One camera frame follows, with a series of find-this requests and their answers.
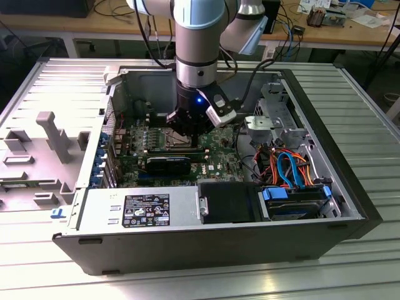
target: slotted aluminum surface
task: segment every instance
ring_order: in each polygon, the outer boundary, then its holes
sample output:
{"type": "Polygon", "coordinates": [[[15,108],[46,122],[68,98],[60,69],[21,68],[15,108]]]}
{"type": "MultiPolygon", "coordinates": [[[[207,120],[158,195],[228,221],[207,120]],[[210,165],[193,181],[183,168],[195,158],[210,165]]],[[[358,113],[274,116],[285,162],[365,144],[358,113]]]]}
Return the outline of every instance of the slotted aluminum surface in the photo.
{"type": "MultiPolygon", "coordinates": [[[[45,98],[56,93],[61,96],[52,97],[57,101],[73,83],[74,88],[84,86],[80,95],[89,97],[102,91],[100,77],[107,65],[145,63],[149,62],[52,59],[36,80],[46,78],[49,84],[42,81],[31,89],[41,90],[45,98]]],[[[2,299],[55,295],[82,299],[90,294],[96,299],[396,299],[399,132],[345,71],[331,64],[273,67],[292,69],[383,217],[380,226],[360,240],[339,244],[318,261],[93,277],[51,242],[52,234],[66,223],[52,223],[49,211],[4,212],[0,214],[0,290],[6,290],[0,292],[2,299]]]]}

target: robotic arm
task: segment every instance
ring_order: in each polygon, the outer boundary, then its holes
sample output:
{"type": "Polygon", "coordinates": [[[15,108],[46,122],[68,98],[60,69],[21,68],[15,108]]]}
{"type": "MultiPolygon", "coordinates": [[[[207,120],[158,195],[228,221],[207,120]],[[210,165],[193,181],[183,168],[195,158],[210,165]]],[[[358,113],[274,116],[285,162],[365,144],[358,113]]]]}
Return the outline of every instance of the robotic arm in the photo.
{"type": "Polygon", "coordinates": [[[216,83],[219,46],[254,53],[267,23],[261,0],[127,0],[139,13],[175,20],[177,105],[167,123],[179,134],[198,137],[236,117],[216,83]]]}

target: white paper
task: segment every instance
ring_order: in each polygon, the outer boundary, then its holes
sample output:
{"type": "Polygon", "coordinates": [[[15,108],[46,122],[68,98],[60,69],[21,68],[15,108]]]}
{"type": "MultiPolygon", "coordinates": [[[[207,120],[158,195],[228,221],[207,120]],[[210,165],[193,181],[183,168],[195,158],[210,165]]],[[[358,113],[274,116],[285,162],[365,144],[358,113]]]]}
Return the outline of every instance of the white paper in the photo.
{"type": "Polygon", "coordinates": [[[309,14],[312,6],[328,9],[331,6],[331,0],[301,0],[297,12],[309,14]]]}
{"type": "Polygon", "coordinates": [[[361,25],[367,26],[369,28],[376,28],[382,25],[382,20],[378,19],[377,17],[372,17],[367,14],[360,16],[360,17],[355,17],[352,19],[354,22],[357,22],[361,25]]]}

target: sticker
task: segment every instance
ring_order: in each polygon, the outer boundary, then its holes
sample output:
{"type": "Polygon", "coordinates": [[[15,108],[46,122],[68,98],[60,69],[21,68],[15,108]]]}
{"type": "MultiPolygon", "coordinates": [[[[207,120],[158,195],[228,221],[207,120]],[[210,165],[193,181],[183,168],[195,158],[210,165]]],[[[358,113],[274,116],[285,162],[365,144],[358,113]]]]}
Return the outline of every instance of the sticker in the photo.
{"type": "Polygon", "coordinates": [[[169,205],[169,194],[128,195],[125,197],[122,226],[169,226],[169,205]]]}

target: green circuit board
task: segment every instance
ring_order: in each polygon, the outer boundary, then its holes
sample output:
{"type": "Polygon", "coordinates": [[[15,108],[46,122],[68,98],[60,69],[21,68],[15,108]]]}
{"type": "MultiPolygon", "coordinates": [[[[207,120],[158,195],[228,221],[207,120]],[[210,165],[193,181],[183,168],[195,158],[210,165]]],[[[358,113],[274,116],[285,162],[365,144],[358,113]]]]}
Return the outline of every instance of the green circuit board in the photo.
{"type": "Polygon", "coordinates": [[[217,128],[202,135],[198,147],[192,148],[190,139],[172,129],[137,120],[115,135],[116,159],[123,173],[119,187],[193,186],[199,179],[243,181],[242,166],[232,148],[233,136],[233,126],[217,128]],[[146,174],[146,159],[161,156],[191,158],[190,173],[178,177],[146,174]]]}

